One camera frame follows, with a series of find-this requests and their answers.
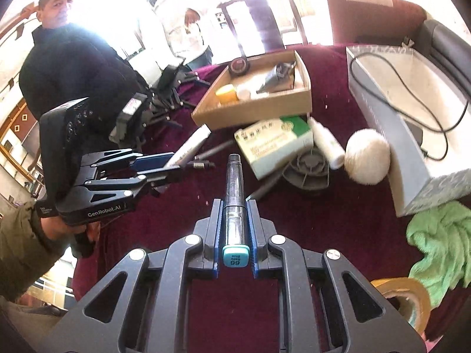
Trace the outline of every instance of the cardboard box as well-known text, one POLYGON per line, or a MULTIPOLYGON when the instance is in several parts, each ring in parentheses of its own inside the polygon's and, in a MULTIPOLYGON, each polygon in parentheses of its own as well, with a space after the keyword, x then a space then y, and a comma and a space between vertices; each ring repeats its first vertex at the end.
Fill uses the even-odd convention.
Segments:
POLYGON ((234 137, 259 180, 314 146, 312 130, 299 116, 263 120, 234 137))
MULTIPOLYGON (((406 85, 437 116, 443 128, 453 126, 463 112, 466 98, 452 81, 428 59, 409 48, 391 46, 351 46, 347 48, 347 61, 370 51, 386 57, 397 69, 406 85)), ((365 56, 353 63, 353 73, 370 90, 421 120, 427 126, 439 129, 436 121, 404 88, 393 70, 383 60, 365 56)), ((414 139, 405 118, 374 98, 351 76, 349 88, 368 125, 385 136, 391 147, 389 184, 397 216, 413 214, 460 198, 471 192, 471 115, 465 113, 458 127, 447 133, 449 150, 442 133, 423 129, 420 147, 414 139)))
POLYGON ((229 68, 225 68, 214 81, 191 115, 198 126, 206 124, 211 130, 216 130, 312 111, 311 80, 304 62, 296 51, 285 50, 249 57, 249 62, 250 71, 245 76, 232 79, 229 68), (233 84, 235 87, 245 84, 256 90, 265 81, 265 75, 278 63, 291 61, 296 61, 292 90, 258 94, 260 97, 257 99, 219 105, 216 91, 220 87, 226 84, 233 84))

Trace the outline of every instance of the white squeeze bottle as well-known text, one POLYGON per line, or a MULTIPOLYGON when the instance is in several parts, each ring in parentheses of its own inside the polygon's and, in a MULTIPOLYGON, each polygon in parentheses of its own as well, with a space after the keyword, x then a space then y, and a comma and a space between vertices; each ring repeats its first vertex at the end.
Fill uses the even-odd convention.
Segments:
POLYGON ((314 118, 309 117, 308 123, 312 130, 314 143, 328 160, 330 168, 336 170, 342 167, 345 161, 345 150, 340 146, 340 143, 328 128, 322 126, 314 118))

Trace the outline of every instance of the yellow packing tape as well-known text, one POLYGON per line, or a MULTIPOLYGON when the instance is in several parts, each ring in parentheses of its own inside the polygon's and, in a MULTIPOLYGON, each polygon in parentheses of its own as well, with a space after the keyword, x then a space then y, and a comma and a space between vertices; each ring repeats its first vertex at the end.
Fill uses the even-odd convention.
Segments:
POLYGON ((395 297, 399 301, 399 313, 419 334, 425 331, 432 307, 429 293, 420 282, 408 277, 398 277, 373 280, 371 284, 385 298, 395 297))

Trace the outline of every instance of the black jacket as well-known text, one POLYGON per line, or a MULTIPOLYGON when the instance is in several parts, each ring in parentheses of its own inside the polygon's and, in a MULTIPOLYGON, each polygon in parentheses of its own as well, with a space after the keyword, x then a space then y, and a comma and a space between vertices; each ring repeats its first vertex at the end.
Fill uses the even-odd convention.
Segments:
POLYGON ((65 102, 90 97, 93 127, 109 132, 133 94, 146 92, 142 76, 95 33, 68 24, 40 26, 32 36, 34 47, 21 68, 19 85, 37 120, 65 102))

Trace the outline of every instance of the green cloth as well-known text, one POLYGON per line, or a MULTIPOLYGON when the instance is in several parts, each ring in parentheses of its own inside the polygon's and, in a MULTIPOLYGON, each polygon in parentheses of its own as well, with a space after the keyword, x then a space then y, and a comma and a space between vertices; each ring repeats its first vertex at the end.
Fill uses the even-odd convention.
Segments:
POLYGON ((452 201, 416 214, 406 231, 407 242, 424 258, 411 268, 409 277, 419 280, 430 294, 432 308, 440 305, 448 289, 463 279, 471 282, 471 211, 452 201))

